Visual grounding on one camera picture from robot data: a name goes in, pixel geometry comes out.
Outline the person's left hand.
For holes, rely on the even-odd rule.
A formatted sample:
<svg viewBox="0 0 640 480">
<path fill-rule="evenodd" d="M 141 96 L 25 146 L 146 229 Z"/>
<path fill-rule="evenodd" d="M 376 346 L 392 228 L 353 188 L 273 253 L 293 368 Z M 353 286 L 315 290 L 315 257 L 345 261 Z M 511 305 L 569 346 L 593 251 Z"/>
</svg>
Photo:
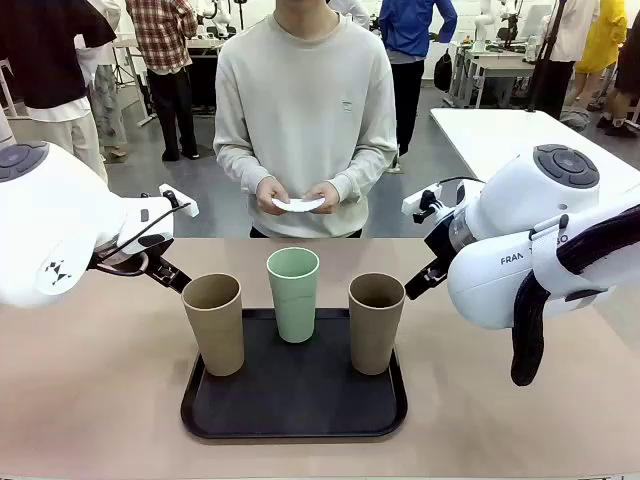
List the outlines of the person's left hand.
<svg viewBox="0 0 640 480">
<path fill-rule="evenodd" d="M 314 214 L 333 214 L 340 204 L 339 192 L 328 181 L 321 182 L 312 187 L 303 197 L 305 202 L 322 199 L 323 202 L 312 210 Z"/>
</svg>

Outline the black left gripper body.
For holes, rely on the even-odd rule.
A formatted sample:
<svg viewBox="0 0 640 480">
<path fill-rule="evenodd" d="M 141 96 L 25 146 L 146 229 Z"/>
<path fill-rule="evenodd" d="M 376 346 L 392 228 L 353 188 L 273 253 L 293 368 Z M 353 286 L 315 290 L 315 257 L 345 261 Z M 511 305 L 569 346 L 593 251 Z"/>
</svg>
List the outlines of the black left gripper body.
<svg viewBox="0 0 640 480">
<path fill-rule="evenodd" d="M 160 271 L 164 264 L 163 254 L 173 242 L 173 239 L 163 239 L 152 246 L 142 247 L 139 252 L 132 254 L 119 252 L 110 258 L 93 254 L 91 269 L 125 278 L 151 276 Z"/>
</svg>

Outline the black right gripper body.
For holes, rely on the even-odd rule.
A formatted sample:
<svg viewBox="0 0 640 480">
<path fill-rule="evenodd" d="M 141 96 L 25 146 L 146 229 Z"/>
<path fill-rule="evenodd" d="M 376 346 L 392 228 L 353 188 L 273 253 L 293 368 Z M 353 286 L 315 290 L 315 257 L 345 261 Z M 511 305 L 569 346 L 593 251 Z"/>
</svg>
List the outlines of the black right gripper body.
<svg viewBox="0 0 640 480">
<path fill-rule="evenodd" d="M 454 259 L 454 247 L 449 238 L 449 228 L 453 215 L 449 214 L 437 222 L 431 232 L 425 237 L 424 242 L 435 255 L 427 267 L 435 271 L 447 271 Z"/>
</svg>

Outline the person's right hand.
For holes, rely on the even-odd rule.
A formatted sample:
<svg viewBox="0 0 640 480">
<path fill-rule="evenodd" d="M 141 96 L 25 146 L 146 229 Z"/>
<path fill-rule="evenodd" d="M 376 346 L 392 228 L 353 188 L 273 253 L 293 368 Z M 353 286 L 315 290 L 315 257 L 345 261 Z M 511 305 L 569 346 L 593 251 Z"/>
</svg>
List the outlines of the person's right hand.
<svg viewBox="0 0 640 480">
<path fill-rule="evenodd" d="M 267 214 L 279 216 L 286 213 L 286 210 L 277 206 L 273 200 L 288 204 L 290 202 L 288 193 L 281 183 L 274 177 L 263 178 L 256 190 L 256 199 L 260 209 Z"/>
</svg>

